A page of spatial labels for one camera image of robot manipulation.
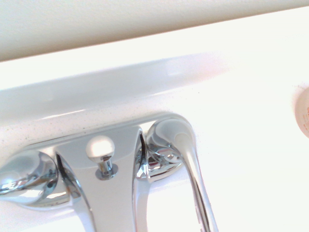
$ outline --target chrome faucet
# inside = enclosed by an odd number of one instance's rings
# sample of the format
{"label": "chrome faucet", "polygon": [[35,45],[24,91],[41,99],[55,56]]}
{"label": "chrome faucet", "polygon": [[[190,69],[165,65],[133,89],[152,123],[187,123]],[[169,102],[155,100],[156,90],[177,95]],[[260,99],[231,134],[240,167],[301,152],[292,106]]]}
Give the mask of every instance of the chrome faucet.
{"label": "chrome faucet", "polygon": [[87,232],[146,232],[150,185],[185,165],[203,232],[218,232],[190,124],[162,115],[26,147],[0,169],[0,200],[72,205]]}

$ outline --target chrome surface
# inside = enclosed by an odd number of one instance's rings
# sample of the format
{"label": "chrome surface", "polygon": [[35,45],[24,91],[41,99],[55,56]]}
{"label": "chrome surface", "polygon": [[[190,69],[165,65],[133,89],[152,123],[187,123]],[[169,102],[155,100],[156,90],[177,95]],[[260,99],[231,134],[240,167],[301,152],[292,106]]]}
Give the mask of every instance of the chrome surface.
{"label": "chrome surface", "polygon": [[86,146],[88,158],[97,163],[99,169],[96,171],[96,177],[100,180],[109,180],[117,172],[117,165],[112,165],[111,158],[115,153],[115,144],[107,136],[99,135],[92,138]]}
{"label": "chrome surface", "polygon": [[218,232],[205,190],[195,148],[195,137],[189,123],[180,119],[155,122],[147,136],[149,153],[163,162],[182,160],[190,176],[197,206],[197,217],[204,232]]}
{"label": "chrome surface", "polygon": [[[178,115],[144,118],[27,149],[54,164],[58,185],[45,190],[45,195],[59,197],[63,191],[56,204],[70,204],[87,232],[146,232],[151,184],[170,176],[183,164],[191,178],[203,231],[218,232],[200,174],[192,128]],[[49,206],[51,202],[41,204],[42,208]]]}
{"label": "chrome surface", "polygon": [[57,181],[57,167],[50,156],[22,151],[0,168],[0,200],[35,207],[54,191]]}

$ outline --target faucet handle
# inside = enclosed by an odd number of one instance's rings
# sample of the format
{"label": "faucet handle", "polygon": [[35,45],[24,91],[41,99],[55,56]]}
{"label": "faucet handle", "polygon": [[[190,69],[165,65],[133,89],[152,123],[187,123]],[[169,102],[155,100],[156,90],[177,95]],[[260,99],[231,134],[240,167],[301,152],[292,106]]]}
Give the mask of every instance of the faucet handle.
{"label": "faucet handle", "polygon": [[53,192],[57,181],[57,167],[50,156],[22,151],[0,168],[0,200],[32,205]]}

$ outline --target white wall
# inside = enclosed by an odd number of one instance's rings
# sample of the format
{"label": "white wall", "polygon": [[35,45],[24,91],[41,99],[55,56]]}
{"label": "white wall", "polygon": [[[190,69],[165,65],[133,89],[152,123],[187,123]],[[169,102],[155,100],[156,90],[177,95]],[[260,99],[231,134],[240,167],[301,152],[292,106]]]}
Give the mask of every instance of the white wall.
{"label": "white wall", "polygon": [[309,5],[309,0],[0,0],[0,61]]}

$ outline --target white sink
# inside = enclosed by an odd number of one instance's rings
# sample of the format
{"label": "white sink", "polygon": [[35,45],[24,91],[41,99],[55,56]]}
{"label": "white sink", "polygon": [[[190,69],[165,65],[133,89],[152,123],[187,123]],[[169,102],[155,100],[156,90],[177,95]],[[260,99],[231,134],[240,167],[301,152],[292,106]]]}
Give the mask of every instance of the white sink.
{"label": "white sink", "polygon": [[[195,130],[220,232],[309,231],[309,141],[294,116],[308,24],[305,7],[2,62],[0,164],[29,144],[173,112]],[[3,232],[84,231],[70,207],[0,209]],[[185,169],[152,185],[147,222],[199,231]]]}

